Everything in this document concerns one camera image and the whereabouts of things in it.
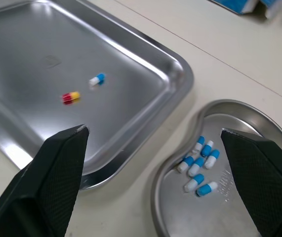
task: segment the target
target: blue and white capsule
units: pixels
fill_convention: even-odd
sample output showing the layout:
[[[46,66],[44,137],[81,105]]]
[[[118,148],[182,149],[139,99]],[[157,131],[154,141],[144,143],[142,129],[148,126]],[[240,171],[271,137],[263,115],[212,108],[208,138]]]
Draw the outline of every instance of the blue and white capsule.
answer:
[[[205,141],[204,137],[200,136],[197,143],[195,144],[195,147],[188,152],[186,157],[197,158],[203,148],[204,141]]]
[[[201,155],[203,157],[208,157],[211,153],[212,147],[213,147],[213,142],[208,141],[208,143],[203,147],[203,149],[201,151]]]
[[[216,160],[219,158],[219,155],[219,150],[213,150],[204,163],[205,168],[211,169],[214,166]]]
[[[101,85],[105,81],[106,75],[104,73],[100,73],[94,78],[89,80],[89,86],[95,86],[97,84]]]
[[[196,193],[198,196],[202,197],[204,195],[207,195],[214,190],[218,188],[218,184],[216,182],[210,182],[208,184],[205,184],[197,189]]]
[[[179,173],[183,173],[194,163],[194,161],[193,157],[184,158],[184,160],[177,166],[177,170]]]
[[[203,136],[200,136],[194,149],[192,150],[192,152],[194,153],[194,155],[199,155],[202,148],[203,148],[203,144],[204,144],[205,138]]]
[[[184,190],[185,192],[192,192],[199,184],[201,184],[204,181],[203,174],[197,174],[195,177],[193,177],[185,186]]]
[[[202,157],[196,159],[193,166],[188,170],[188,175],[190,177],[194,177],[198,173],[199,169],[203,166],[203,163],[204,159]]]

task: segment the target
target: table surface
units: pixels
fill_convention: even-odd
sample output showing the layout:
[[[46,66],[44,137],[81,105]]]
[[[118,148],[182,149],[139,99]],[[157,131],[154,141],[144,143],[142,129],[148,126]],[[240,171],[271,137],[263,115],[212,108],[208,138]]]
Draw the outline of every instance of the table surface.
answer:
[[[91,2],[180,54],[196,80],[113,180],[79,193],[66,236],[156,236],[150,213],[153,176],[201,107],[216,99],[241,100],[282,127],[282,10],[272,21],[261,22],[206,0]],[[17,172],[0,152],[0,195]]]

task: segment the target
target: red and yellow capsule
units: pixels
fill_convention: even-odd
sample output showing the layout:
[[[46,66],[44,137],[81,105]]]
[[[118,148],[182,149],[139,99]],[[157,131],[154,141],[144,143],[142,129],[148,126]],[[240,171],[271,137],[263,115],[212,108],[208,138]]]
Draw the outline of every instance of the red and yellow capsule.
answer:
[[[70,92],[62,95],[62,101],[64,104],[72,104],[81,97],[81,94],[78,91]]]

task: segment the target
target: stainless steel tray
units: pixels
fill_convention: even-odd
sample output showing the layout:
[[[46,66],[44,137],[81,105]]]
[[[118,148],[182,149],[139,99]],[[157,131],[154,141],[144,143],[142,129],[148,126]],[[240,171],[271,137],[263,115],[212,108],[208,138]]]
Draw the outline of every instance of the stainless steel tray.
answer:
[[[104,183],[192,87],[183,58],[89,2],[1,2],[0,149],[19,168],[46,138],[85,123],[81,189]],[[99,73],[105,83],[89,88]],[[80,101],[63,105],[72,91]]]
[[[222,128],[232,128],[264,136],[282,148],[282,129],[256,108],[233,100],[214,101],[191,121],[190,138],[159,168],[151,192],[152,215],[160,237],[258,237],[258,233],[239,196],[220,138]],[[218,182],[217,191],[197,197],[184,193],[190,180],[174,167],[193,148],[198,137],[214,142],[220,157],[211,170],[201,169],[203,183]]]

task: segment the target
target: pill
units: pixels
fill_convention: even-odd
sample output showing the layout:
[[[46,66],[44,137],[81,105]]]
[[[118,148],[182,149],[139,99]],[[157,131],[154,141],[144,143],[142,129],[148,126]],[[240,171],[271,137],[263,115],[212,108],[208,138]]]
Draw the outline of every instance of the pill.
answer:
[[[198,173],[200,167],[203,166],[203,163],[204,163],[204,159],[202,157],[196,159],[193,166],[191,166],[191,168],[188,170],[188,175],[190,177],[194,177],[194,175]]]
[[[89,80],[89,86],[94,86],[96,84],[101,85],[105,80],[105,74],[100,73],[97,76],[95,76],[93,79]]]
[[[208,141],[208,143],[203,147],[202,151],[201,151],[201,155],[203,157],[207,157],[210,155],[211,150],[213,147],[213,142],[212,141]]]
[[[72,101],[79,99],[81,94],[78,91],[66,93],[62,95],[62,101],[64,104],[70,104]]]
[[[198,188],[196,193],[198,196],[201,197],[201,196],[211,193],[212,191],[216,190],[217,188],[218,188],[218,184],[216,182],[210,182]]]
[[[201,184],[204,181],[203,174],[197,174],[195,177],[193,177],[185,186],[184,190],[185,192],[191,192],[193,191],[199,184]]]
[[[178,165],[177,170],[179,173],[183,173],[194,163],[194,161],[193,157],[184,158],[184,160]]]
[[[193,156],[198,156],[202,150],[203,144],[204,144],[204,137],[200,136],[195,147],[192,149],[191,154]]]
[[[205,168],[211,169],[214,166],[216,160],[219,158],[219,155],[220,152],[218,150],[213,150],[204,163]]]

